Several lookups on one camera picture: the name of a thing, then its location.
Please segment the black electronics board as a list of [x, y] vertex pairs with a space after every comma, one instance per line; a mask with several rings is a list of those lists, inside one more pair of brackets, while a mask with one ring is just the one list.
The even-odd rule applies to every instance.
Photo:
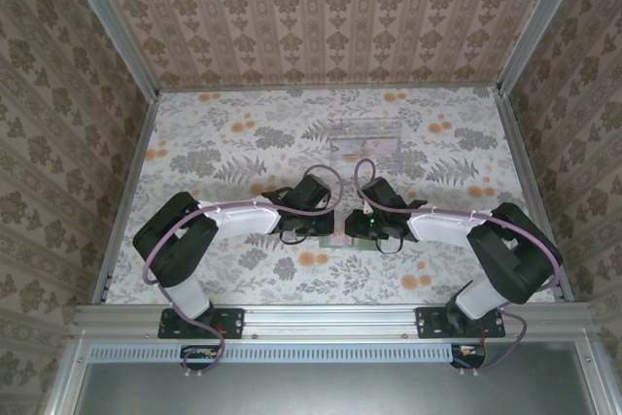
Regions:
[[188, 345], [180, 350], [181, 366], [189, 371], [204, 371], [220, 354], [219, 345]]
[[451, 365], [457, 369], [478, 369], [486, 359], [484, 344], [452, 344]]

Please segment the pale pink card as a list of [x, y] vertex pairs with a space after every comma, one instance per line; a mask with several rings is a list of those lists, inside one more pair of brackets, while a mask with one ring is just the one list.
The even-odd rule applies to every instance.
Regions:
[[370, 155], [390, 155], [398, 151], [399, 140], [397, 138], [367, 139], [364, 147]]

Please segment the aluminium frame post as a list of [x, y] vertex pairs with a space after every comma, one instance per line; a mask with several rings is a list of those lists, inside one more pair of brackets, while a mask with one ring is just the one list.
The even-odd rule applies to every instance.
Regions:
[[158, 85], [139, 51], [139, 44], [132, 38], [125, 25], [121, 10], [113, 0], [87, 0], [121, 56], [127, 70], [149, 103], [157, 100]]
[[509, 94], [516, 85], [562, 1], [537, 0], [524, 30], [519, 35], [516, 45], [501, 71], [497, 82], [501, 95]]

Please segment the grey metal sheet panel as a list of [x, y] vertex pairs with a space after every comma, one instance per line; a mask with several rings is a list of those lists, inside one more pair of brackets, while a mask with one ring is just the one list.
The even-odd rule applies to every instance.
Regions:
[[86, 370], [76, 415], [596, 415], [576, 352], [523, 344], [489, 371], [449, 364], [170, 363]]

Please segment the aluminium front rail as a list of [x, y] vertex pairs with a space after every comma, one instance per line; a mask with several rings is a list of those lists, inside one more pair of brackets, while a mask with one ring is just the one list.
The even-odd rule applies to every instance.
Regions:
[[[417, 304], [245, 305], [244, 343], [352, 343], [415, 341], [423, 319]], [[165, 306], [84, 305], [77, 308], [72, 339], [93, 342], [157, 341]], [[506, 311], [528, 324], [526, 342], [571, 342], [594, 337], [589, 306], [579, 302], [527, 303]]]

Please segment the aluminium table back rail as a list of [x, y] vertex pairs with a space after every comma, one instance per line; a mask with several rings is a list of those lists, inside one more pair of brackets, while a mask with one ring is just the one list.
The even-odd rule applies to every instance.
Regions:
[[342, 90], [342, 89], [432, 89], [485, 87], [498, 89], [494, 82], [481, 83], [382, 83], [382, 84], [312, 84], [312, 85], [263, 85], [263, 86], [203, 86], [203, 87], [162, 87], [158, 94], [186, 92], [234, 92], [234, 91], [272, 91], [272, 90]]

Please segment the aluminium table side rail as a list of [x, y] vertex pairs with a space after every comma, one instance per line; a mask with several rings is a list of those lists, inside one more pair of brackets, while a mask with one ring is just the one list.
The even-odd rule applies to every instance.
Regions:
[[506, 94], [493, 87], [493, 94], [503, 127], [508, 148], [511, 152], [517, 177], [520, 182], [527, 211], [532, 221], [556, 244], [551, 224], [540, 196], [536, 177], [530, 164], [529, 155], [523, 143], [518, 123]]
[[158, 104], [159, 95], [157, 94], [155, 96], [155, 100], [150, 102], [147, 107], [147, 112], [137, 141], [135, 153], [128, 170], [119, 209], [115, 217], [106, 252], [90, 302], [93, 305], [104, 303], [107, 297], [110, 280], [121, 250], [124, 232], [127, 226], [129, 214], [131, 212], [133, 198], [137, 189], [149, 141], [155, 127]]

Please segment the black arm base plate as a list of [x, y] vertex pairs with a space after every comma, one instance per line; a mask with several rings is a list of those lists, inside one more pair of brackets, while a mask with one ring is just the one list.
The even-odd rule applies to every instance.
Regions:
[[415, 309], [418, 337], [438, 338], [501, 338], [506, 336], [501, 313], [492, 310], [482, 318], [471, 319], [460, 309], [419, 307]]
[[[245, 324], [245, 310], [214, 308], [194, 320], [211, 327], [224, 339], [240, 339]], [[173, 308], [165, 308], [161, 312], [157, 336], [160, 339], [217, 339], [208, 330], [183, 320]]]

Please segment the clear acrylic box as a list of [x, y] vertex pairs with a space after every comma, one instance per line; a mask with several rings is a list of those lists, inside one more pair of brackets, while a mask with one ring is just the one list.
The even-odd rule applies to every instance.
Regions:
[[[327, 129], [329, 159], [330, 162], [339, 164], [356, 164], [360, 159], [371, 158], [374, 162], [378, 162], [380, 158], [398, 155], [401, 146], [401, 124], [398, 119], [350, 119], [332, 122]], [[397, 138], [399, 140], [399, 149], [396, 153], [390, 155], [370, 155], [365, 151], [358, 156], [334, 156], [331, 153], [330, 143], [337, 139], [379, 139], [379, 138]]]

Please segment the blue and pink card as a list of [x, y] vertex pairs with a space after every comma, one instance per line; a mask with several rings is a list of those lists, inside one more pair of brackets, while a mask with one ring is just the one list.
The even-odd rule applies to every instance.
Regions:
[[330, 149], [334, 156], [358, 156], [364, 150], [364, 140], [334, 139], [330, 143]]

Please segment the aluminium lower frame profile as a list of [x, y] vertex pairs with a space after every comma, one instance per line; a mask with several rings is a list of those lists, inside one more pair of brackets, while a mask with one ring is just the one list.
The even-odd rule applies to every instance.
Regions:
[[71, 335], [60, 360], [44, 415], [74, 415], [88, 365], [90, 345]]
[[589, 340], [586, 338], [578, 340], [575, 347], [596, 415], [610, 415], [604, 380]]

